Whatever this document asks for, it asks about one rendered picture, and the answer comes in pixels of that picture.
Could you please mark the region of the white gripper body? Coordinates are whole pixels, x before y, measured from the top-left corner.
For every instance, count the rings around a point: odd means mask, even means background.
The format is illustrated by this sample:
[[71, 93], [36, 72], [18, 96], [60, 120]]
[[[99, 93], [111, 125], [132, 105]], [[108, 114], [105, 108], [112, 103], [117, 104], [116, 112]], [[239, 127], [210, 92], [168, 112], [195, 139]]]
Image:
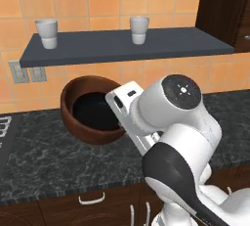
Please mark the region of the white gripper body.
[[145, 123], [127, 122], [124, 128], [142, 156], [159, 141], [163, 133], [162, 129]]

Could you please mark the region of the large brown bowl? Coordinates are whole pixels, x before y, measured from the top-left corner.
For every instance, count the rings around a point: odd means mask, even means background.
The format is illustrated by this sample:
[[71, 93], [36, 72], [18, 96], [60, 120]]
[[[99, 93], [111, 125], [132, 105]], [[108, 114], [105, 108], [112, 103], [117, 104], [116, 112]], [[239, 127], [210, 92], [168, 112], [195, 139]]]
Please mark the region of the large brown bowl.
[[122, 137], [125, 130], [105, 100], [105, 94], [119, 86], [95, 75], [70, 80], [61, 93], [62, 121], [67, 130], [92, 145], [112, 143]]

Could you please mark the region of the dark wood base cabinet door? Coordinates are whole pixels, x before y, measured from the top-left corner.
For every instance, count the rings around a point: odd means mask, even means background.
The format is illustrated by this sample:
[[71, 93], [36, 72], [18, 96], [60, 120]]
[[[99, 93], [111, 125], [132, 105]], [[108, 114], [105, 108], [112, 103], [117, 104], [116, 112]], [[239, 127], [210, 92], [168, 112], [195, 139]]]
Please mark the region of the dark wood base cabinet door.
[[152, 222], [153, 218], [161, 211], [163, 201], [157, 197], [148, 184], [143, 183], [140, 193], [139, 226], [143, 226], [146, 223], [146, 203], [149, 203], [150, 206], [149, 222]]
[[224, 192], [230, 188], [233, 192], [250, 188], [250, 164], [216, 170], [206, 182], [215, 185]]

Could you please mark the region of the dark wood drawer front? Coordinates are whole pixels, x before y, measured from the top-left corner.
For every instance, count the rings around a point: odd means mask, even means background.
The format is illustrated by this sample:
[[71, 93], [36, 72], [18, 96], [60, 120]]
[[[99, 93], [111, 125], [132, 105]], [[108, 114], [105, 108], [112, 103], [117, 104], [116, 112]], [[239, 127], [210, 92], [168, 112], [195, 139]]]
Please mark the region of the dark wood drawer front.
[[[81, 205], [83, 201], [100, 198], [101, 203]], [[130, 205], [139, 211], [140, 186], [108, 188], [87, 193], [78, 193], [64, 197], [39, 201], [46, 226], [130, 226]]]
[[0, 226], [46, 226], [38, 202], [0, 206]]

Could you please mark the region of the white cup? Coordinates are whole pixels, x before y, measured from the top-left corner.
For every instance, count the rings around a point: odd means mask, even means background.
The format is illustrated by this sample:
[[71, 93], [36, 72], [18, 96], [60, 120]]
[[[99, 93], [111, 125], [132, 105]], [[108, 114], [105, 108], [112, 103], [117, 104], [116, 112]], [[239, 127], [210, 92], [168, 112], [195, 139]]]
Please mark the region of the white cup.
[[58, 45], [58, 21], [55, 19], [37, 20], [35, 26], [44, 48], [55, 49]]
[[146, 41], [146, 32], [148, 30], [149, 18], [136, 16], [130, 19], [130, 29], [132, 41], [136, 45], [142, 45]]

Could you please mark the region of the black hob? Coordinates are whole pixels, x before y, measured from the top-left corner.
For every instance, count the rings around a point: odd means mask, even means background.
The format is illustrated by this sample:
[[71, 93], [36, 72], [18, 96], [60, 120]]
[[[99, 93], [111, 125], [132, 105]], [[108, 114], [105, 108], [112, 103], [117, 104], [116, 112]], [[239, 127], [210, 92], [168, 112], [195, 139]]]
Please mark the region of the black hob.
[[4, 173], [21, 120], [19, 113], [0, 115], [0, 178]]

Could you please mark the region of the dark grey wall shelf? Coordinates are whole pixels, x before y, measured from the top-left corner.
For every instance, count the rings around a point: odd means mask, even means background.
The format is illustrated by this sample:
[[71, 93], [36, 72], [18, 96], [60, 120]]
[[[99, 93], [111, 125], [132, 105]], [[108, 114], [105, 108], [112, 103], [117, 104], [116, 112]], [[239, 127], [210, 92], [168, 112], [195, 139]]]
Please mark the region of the dark grey wall shelf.
[[151, 59], [225, 55], [229, 44], [196, 27], [155, 28], [146, 42], [136, 45], [129, 30], [60, 32], [58, 46], [47, 50], [40, 36], [32, 35], [20, 64], [23, 68], [98, 64]]

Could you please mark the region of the grey wall socket plate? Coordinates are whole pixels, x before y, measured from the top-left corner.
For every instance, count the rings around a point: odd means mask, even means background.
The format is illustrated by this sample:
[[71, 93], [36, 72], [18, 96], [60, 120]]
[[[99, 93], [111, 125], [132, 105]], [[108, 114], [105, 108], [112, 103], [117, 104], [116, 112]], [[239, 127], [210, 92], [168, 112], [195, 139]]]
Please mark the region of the grey wall socket plate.
[[27, 69], [22, 68], [19, 61], [9, 61], [9, 66], [16, 84], [29, 82]]
[[47, 80], [47, 75], [44, 67], [30, 68], [30, 77], [33, 82], [42, 82]]

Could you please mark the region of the dark wood wall cabinet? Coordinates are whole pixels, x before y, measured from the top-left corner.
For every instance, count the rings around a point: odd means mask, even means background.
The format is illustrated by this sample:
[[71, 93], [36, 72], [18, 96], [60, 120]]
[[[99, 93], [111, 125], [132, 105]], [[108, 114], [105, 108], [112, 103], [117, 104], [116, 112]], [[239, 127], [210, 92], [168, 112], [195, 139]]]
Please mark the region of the dark wood wall cabinet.
[[250, 52], [250, 40], [244, 38], [246, 35], [250, 35], [250, 5], [246, 6], [243, 16], [238, 24], [234, 39], [235, 53]]

